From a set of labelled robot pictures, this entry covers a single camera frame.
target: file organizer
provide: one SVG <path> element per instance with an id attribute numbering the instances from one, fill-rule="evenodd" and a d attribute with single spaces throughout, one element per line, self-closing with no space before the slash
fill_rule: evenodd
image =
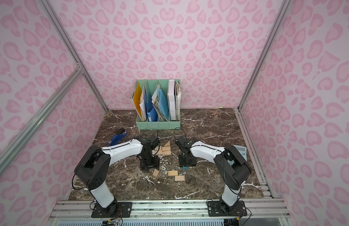
<path id="1" fill-rule="evenodd" d="M 141 89 L 143 89 L 143 86 L 145 82 L 147 82 L 147 85 L 150 88 L 150 92 L 153 95 L 154 91 L 156 90 L 156 84 L 158 81 L 158 84 L 161 86 L 161 89 L 164 93 L 164 95 L 167 97 L 168 93 L 168 80 L 169 79 L 154 79 L 154 80 L 146 80 L 146 79 L 139 79 L 137 80 Z M 181 119 L 179 118 L 178 121 L 141 121 L 139 116 L 137 115 L 136 124 L 138 129 L 175 129 L 177 127 L 181 127 Z"/>

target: light blue folder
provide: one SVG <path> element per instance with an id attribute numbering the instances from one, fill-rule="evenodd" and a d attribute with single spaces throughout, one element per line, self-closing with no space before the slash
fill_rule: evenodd
<path id="1" fill-rule="evenodd" d="M 158 89 L 158 102 L 159 102 L 159 110 L 162 112 L 166 120 L 169 120 L 169 109 L 168 109 L 168 100 L 162 89 Z"/>
<path id="2" fill-rule="evenodd" d="M 153 107 L 152 94 L 150 92 L 150 88 L 148 84 L 146 84 L 145 86 L 144 101 L 145 101 L 145 106 L 147 107 L 148 121 L 158 121 L 157 111 Z"/>

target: marble tabletop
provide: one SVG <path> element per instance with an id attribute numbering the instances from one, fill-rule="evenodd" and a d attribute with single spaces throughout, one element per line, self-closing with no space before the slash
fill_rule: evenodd
<path id="1" fill-rule="evenodd" d="M 154 130 L 138 130 L 136 115 L 135 110 L 108 111 L 93 144 L 106 147 L 118 128 L 125 128 L 128 132 L 123 142 L 138 135 L 149 137 Z M 187 133 L 188 139 L 197 138 L 218 147 L 228 144 L 246 146 L 235 112 L 231 108 L 181 109 L 181 128 Z M 177 137 L 183 135 L 183 132 L 178 129 L 174 134 Z M 161 169 L 157 177 L 152 175 L 154 169 L 141 171 L 136 156 L 130 156 L 109 167 L 106 182 L 117 200 L 218 199 L 222 195 L 225 184 L 215 164 L 198 158 L 195 167 L 179 168 L 180 150 L 173 139 L 173 130 L 158 130 L 158 137 L 161 145 L 170 141 L 172 155 L 161 158 Z M 247 159 L 253 167 L 248 153 Z M 169 170 L 178 170 L 179 175 L 185 175 L 185 181 L 175 182 L 174 177 L 167 175 Z M 77 180 L 75 186 L 83 186 L 83 183 Z M 242 188 L 240 197 L 263 197 L 254 169 Z M 84 188 L 73 190 L 68 200 L 93 200 L 93 197 Z"/>

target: pink leopard print wall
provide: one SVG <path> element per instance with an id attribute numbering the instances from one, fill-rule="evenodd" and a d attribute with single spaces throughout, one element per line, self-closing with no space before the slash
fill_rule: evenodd
<path id="1" fill-rule="evenodd" d="M 349 0 L 295 1 L 244 115 L 295 225 L 349 225 Z"/>
<path id="2" fill-rule="evenodd" d="M 136 79 L 181 79 L 181 107 L 238 106 L 282 0 L 52 0 L 109 108 Z"/>
<path id="3" fill-rule="evenodd" d="M 67 93 L 0 177 L 0 226 L 45 225 L 71 189 L 73 170 L 104 111 L 84 79 Z"/>
<path id="4" fill-rule="evenodd" d="M 74 67 L 35 0 L 0 1 L 0 154 Z"/>

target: aluminum frame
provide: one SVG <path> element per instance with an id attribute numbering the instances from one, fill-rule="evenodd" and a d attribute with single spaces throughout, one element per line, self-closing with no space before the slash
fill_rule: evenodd
<path id="1" fill-rule="evenodd" d="M 251 218 L 289 218 L 289 211 L 282 199 L 241 199 L 252 212 Z M 206 200 L 132 200 L 129 219 L 226 219 L 210 217 Z M 90 220 L 91 201 L 58 201 L 48 221 Z"/>
<path id="2" fill-rule="evenodd" d="M 66 93 L 72 88 L 80 75 L 83 75 L 84 71 L 81 67 L 78 67 L 65 83 L 50 97 L 40 111 L 28 122 L 26 127 L 18 134 L 15 140 L 7 146 L 3 154 L 0 156 L 0 176 L 16 158 L 21 149 L 32 138 L 39 127 L 43 124 L 46 118 L 63 99 Z"/>
<path id="3" fill-rule="evenodd" d="M 68 52 L 70 56 L 74 59 L 76 64 L 80 66 L 84 70 L 84 78 L 86 79 L 87 83 L 89 84 L 89 87 L 92 89 L 95 97 L 98 99 L 100 105 L 103 107 L 105 111 L 109 110 L 108 106 L 106 105 L 103 97 L 100 95 L 99 90 L 95 86 L 93 80 L 91 79 L 85 65 L 83 64 L 82 60 L 80 59 L 77 51 L 74 48 L 73 43 L 71 42 L 68 34 L 64 30 L 64 27 L 62 23 L 59 20 L 58 15 L 56 14 L 55 10 L 53 9 L 53 6 L 49 2 L 49 0 L 38 0 L 40 3 L 42 9 L 45 11 L 46 15 L 48 16 L 48 19 L 50 20 L 51 24 L 57 31 L 59 37 L 63 41 L 64 45 L 68 49 Z"/>
<path id="4" fill-rule="evenodd" d="M 268 35 L 268 38 L 266 40 L 266 43 L 262 49 L 262 52 L 260 54 L 259 60 L 257 61 L 256 65 L 255 65 L 255 69 L 253 70 L 253 73 L 249 79 L 249 83 L 246 86 L 246 89 L 243 93 L 243 96 L 241 98 L 240 104 L 238 106 L 238 109 L 241 111 L 241 109 L 243 108 L 244 104 L 246 103 L 246 100 L 249 96 L 249 93 L 253 87 L 253 84 L 255 83 L 258 74 L 262 68 L 262 65 L 264 64 L 266 57 L 268 56 L 268 53 L 271 50 L 271 46 L 274 43 L 282 24 L 284 23 L 284 20 L 288 14 L 288 12 L 291 9 L 291 6 L 293 4 L 294 0 L 284 0 L 282 2 L 282 5 L 280 7 L 280 10 L 276 16 L 275 22 L 273 23 L 273 26 L 270 30 L 270 33 Z"/>
<path id="5" fill-rule="evenodd" d="M 267 177 L 265 168 L 262 166 L 262 161 L 260 157 L 258 156 L 258 153 L 255 149 L 255 144 L 253 142 L 253 138 L 249 132 L 249 128 L 247 126 L 246 121 L 244 120 L 242 113 L 240 111 L 235 111 L 235 115 L 238 121 L 238 124 L 240 125 L 241 132 L 243 134 L 244 141 L 246 143 L 247 150 L 249 152 L 249 155 L 251 157 L 253 168 L 255 169 L 257 178 L 259 180 L 259 183 L 261 184 L 261 188 L 263 190 L 263 195 L 265 198 L 272 198 L 276 197 L 275 192 L 273 191 L 273 188 L 271 186 L 271 183 Z"/>

